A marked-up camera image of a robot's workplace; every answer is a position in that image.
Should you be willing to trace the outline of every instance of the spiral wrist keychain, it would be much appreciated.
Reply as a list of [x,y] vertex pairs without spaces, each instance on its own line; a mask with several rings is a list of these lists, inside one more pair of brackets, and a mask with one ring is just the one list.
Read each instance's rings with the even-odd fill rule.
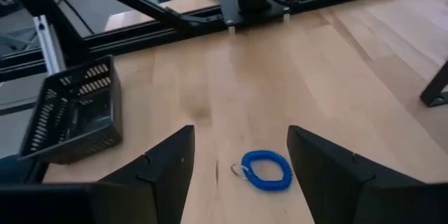
[[[251,162],[256,160],[269,160],[277,163],[283,172],[283,178],[281,180],[276,181],[262,180],[253,172],[251,167]],[[255,150],[248,152],[243,156],[241,160],[241,168],[243,169],[246,178],[241,177],[235,171],[235,165],[236,164],[233,164],[230,167],[233,174],[235,174],[237,177],[241,179],[251,182],[256,188],[260,190],[266,190],[266,191],[285,190],[291,185],[291,181],[293,180],[293,173],[286,159],[280,154],[275,153],[271,150]]]

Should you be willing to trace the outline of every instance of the basket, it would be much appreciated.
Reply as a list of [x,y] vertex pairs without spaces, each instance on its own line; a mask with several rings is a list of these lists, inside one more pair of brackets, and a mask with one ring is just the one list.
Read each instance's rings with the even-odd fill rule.
[[21,159],[70,164],[122,141],[121,91],[112,56],[45,79]]

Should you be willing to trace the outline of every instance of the wooden table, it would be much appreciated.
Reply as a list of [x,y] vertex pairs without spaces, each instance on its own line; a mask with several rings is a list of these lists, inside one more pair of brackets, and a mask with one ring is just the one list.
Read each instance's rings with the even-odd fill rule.
[[[448,55],[447,1],[360,0],[294,15],[288,25],[119,56],[122,145],[52,164],[45,182],[96,181],[187,124],[196,156],[185,224],[313,223],[295,179],[286,192],[266,193],[230,172],[247,151],[288,156],[289,125],[422,181],[448,181],[448,106],[429,109],[418,98]],[[123,15],[110,25],[141,21]]]

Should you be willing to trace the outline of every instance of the metal rod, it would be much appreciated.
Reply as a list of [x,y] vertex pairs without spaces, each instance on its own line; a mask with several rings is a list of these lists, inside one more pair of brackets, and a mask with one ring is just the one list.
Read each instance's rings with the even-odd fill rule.
[[54,28],[48,25],[44,15],[34,17],[33,20],[34,25],[36,25],[37,36],[41,44],[48,75],[65,71],[64,56],[62,55]]

